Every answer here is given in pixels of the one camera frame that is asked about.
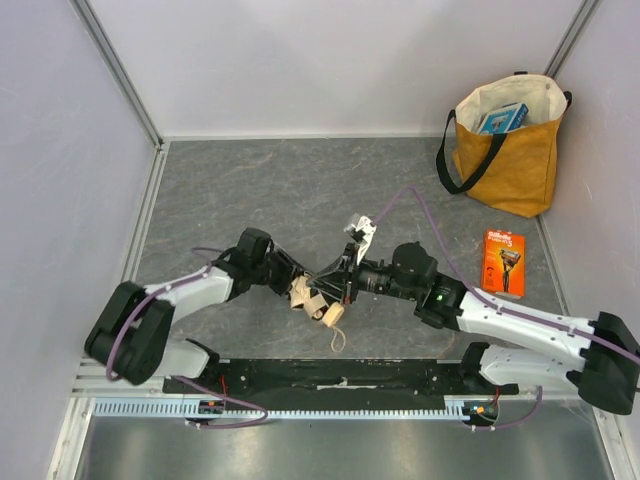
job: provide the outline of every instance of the gray tabletop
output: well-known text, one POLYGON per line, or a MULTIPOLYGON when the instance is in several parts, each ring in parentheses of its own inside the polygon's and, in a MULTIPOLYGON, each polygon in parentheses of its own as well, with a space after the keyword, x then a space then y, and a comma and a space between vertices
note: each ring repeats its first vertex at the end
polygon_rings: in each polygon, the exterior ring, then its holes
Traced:
MULTIPOLYGON (((137 280, 166 281, 202 264, 191 247, 227 247, 248 226, 269 232, 294 258, 319 269, 342 252, 342 232, 353 213, 378 214, 407 184, 416 185, 433 211, 456 264, 477 283, 487 228, 527 239, 526 305, 559 311, 535 220, 449 195, 434 165, 438 139, 314 139, 174 142, 171 144, 137 280)), ((394 248, 419 240, 452 274, 429 224, 409 194, 379 225, 367 255, 390 259, 394 248)), ((289 309, 268 288, 254 287, 223 305, 175 325, 226 357, 461 358, 467 334, 430 328, 411 302, 361 294, 339 326, 348 344, 329 348, 332 332, 289 309)))

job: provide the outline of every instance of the black bag strap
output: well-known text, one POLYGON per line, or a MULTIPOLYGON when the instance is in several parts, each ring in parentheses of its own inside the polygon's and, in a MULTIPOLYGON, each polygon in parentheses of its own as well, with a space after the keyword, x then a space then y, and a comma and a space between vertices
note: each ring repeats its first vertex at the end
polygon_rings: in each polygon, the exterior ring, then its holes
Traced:
POLYGON ((496 155, 500 151, 502 144, 507 139, 506 133, 496 133, 493 135, 491 139, 491 146, 489 147, 489 151, 487 152, 487 156, 484 157, 484 160, 478 165, 476 171, 469 175, 469 178, 460 186, 457 186, 453 183, 453 179, 451 175, 449 175, 449 171, 447 170, 447 161, 444 156, 444 144, 447 139, 447 129, 449 128, 449 123, 451 120, 456 118, 456 111, 451 110, 449 112, 449 117, 447 117, 447 125, 444 127, 444 135, 442 136, 442 144, 440 145, 440 150, 438 150, 438 155, 436 155, 436 169, 438 170, 438 177, 440 177, 440 182, 442 186, 447 189, 447 192, 452 195, 456 195, 458 193, 466 192, 473 188, 473 186, 478 183, 478 180, 482 178, 485 174, 493 159, 496 158, 496 155))

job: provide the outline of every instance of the blue box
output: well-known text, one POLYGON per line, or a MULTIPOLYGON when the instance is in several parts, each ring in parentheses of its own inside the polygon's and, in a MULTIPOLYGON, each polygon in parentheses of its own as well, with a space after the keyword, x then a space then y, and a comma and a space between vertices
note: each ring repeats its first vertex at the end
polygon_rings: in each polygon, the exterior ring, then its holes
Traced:
POLYGON ((510 103, 485 115, 478 128, 478 133, 494 135, 507 133, 519 128, 529 109, 524 103, 510 103))

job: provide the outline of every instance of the yellow tote bag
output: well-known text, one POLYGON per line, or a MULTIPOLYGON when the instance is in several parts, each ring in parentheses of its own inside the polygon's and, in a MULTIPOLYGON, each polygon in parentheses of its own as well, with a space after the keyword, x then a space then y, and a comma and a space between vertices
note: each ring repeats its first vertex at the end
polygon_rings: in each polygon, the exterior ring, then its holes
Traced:
POLYGON ((449 112, 436 156, 442 185, 451 194, 466 192, 490 207, 523 217, 547 210, 556 178, 556 137, 571 98, 551 78, 526 73, 474 90, 449 112), (514 102, 529 109, 523 127, 495 135, 475 133, 488 112, 514 102), (451 178, 444 155, 446 129, 453 119, 458 140, 453 159, 460 186, 451 178))

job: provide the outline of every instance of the white panel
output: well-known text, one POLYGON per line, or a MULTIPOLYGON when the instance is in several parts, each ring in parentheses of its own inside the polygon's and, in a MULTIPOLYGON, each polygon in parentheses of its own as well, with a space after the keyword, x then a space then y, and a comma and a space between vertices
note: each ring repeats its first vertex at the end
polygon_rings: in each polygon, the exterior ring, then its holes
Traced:
MULTIPOLYGON (((544 216, 573 315, 620 315, 640 339, 640 3, 602 2, 559 75, 574 103, 544 216)), ((640 405, 630 417, 640 447, 640 405)))
POLYGON ((44 478, 153 149, 66 1, 0 7, 0 464, 44 478))
POLYGON ((441 132, 541 73, 580 0, 92 0, 165 136, 441 132))

